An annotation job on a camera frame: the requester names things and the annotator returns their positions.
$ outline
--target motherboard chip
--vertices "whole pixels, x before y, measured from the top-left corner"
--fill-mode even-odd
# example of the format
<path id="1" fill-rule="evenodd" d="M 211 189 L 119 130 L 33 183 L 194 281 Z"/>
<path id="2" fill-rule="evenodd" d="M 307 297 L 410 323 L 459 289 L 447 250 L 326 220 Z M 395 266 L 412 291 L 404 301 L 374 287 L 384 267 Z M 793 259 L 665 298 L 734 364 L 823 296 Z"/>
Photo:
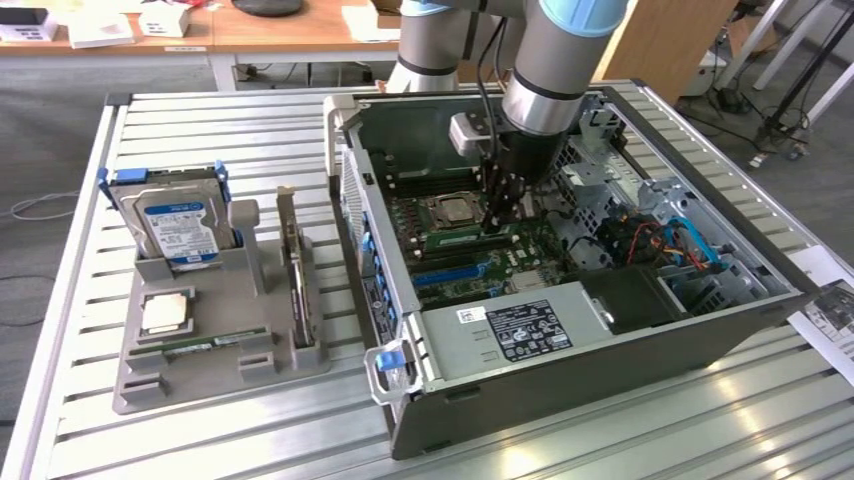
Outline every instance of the motherboard chip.
<path id="1" fill-rule="evenodd" d="M 517 292 L 526 292 L 549 286 L 539 270 L 514 273 L 510 277 L 510 284 Z"/>
<path id="2" fill-rule="evenodd" d="M 442 200 L 439 206 L 444 210 L 444 216 L 451 223 L 471 222 L 475 218 L 468 202 L 462 198 Z"/>
<path id="3" fill-rule="evenodd" d="M 458 228 L 480 222 L 479 196 L 470 193 L 454 193 L 431 198 L 427 201 L 432 221 L 442 228 Z"/>

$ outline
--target blue pcie slot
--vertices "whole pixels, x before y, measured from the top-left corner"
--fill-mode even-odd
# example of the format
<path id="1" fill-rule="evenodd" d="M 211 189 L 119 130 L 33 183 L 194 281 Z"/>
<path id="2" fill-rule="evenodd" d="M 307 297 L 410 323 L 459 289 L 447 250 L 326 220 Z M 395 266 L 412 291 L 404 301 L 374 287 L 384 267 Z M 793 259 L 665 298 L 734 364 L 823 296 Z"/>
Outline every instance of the blue pcie slot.
<path id="1" fill-rule="evenodd" d="M 486 269 L 482 268 L 480 265 L 472 265 L 471 267 L 455 268 L 454 270 L 416 275 L 412 277 L 412 284 L 416 287 L 426 287 L 428 285 L 435 285 L 436 283 L 452 282 L 467 278 L 480 278 L 484 273 Z"/>

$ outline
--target hard drive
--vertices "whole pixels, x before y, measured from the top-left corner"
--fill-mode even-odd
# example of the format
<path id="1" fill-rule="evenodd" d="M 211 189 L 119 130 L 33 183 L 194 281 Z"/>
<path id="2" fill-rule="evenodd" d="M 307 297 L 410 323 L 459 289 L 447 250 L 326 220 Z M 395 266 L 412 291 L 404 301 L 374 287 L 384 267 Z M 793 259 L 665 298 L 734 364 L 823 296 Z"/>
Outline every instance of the hard drive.
<path id="1" fill-rule="evenodd" d="M 116 170 L 110 182 L 106 171 L 99 177 L 140 258 L 166 258 L 172 270 L 187 271 L 216 263 L 220 250 L 238 246 L 222 164 L 182 171 Z"/>

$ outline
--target gray floor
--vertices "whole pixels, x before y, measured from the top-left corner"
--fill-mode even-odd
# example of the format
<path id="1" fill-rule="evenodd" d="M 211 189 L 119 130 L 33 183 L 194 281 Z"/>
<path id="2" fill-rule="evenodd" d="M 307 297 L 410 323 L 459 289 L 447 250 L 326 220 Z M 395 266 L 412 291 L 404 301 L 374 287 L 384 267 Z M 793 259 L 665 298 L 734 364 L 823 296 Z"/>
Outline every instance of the gray floor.
<path id="1" fill-rule="evenodd" d="M 759 107 L 773 106 L 791 84 L 811 52 L 801 50 L 789 61 L 769 88 L 750 96 Z M 761 72 L 763 59 L 747 71 L 742 85 L 750 85 Z M 388 66 L 378 66 L 378 77 L 387 75 Z M 276 65 L 263 72 L 264 78 L 242 88 L 300 87 L 304 67 L 298 67 L 288 82 L 278 83 L 290 66 Z M 842 68 L 829 64 L 818 77 L 811 105 Z M 344 70 L 344 84 L 359 84 L 362 72 Z M 315 68 L 315 85 L 336 82 L 332 67 Z M 214 90 L 214 79 L 204 68 L 170 67 L 151 69 L 87 70 L 7 70 L 0 74 L 0 209 L 15 202 L 49 192 L 75 190 L 86 169 L 92 138 L 98 127 L 102 99 L 106 92 L 179 92 Z M 854 91 L 843 94 L 814 126 L 811 155 L 798 162 L 770 159 L 751 175 L 818 236 L 847 261 L 854 260 L 850 205 L 854 204 Z M 694 113 L 714 119 L 703 100 L 691 105 Z M 757 115 L 726 115 L 727 127 L 753 136 Z M 714 129 L 701 125 L 714 135 Z M 711 138 L 737 162 L 753 157 L 753 147 L 725 134 Z M 48 214 L 74 206 L 71 201 L 45 205 L 33 214 Z M 70 219 L 48 222 L 20 222 L 0 216 L 0 277 L 9 275 L 53 275 L 65 242 Z M 20 322 L 44 314 L 51 282 L 44 279 L 0 280 L 0 322 Z M 0 326 L 0 420 L 13 419 L 25 383 L 39 326 Z M 11 429 L 0 427 L 0 455 L 4 456 Z"/>

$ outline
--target red cable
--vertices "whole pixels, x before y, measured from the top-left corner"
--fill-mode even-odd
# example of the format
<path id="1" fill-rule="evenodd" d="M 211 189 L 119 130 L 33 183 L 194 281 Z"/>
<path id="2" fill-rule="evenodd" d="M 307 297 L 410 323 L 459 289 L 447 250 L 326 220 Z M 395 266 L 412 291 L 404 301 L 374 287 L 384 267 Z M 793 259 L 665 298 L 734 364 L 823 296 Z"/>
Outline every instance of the red cable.
<path id="1" fill-rule="evenodd" d="M 638 225 L 638 229 L 635 230 L 635 236 L 631 239 L 631 247 L 629 248 L 629 259 L 626 260 L 626 265 L 631 265 L 631 259 L 635 256 L 635 245 L 638 244 L 638 235 L 641 234 L 641 229 L 643 227 L 649 227 L 650 225 L 659 226 L 657 223 L 647 222 Z"/>
<path id="2" fill-rule="evenodd" d="M 687 252 L 687 255 L 689 255 L 689 259 L 691 260 L 691 263 L 697 267 L 697 270 L 702 270 L 703 266 L 701 265 L 699 260 L 697 260 L 697 257 L 694 256 L 694 254 L 691 252 Z"/>

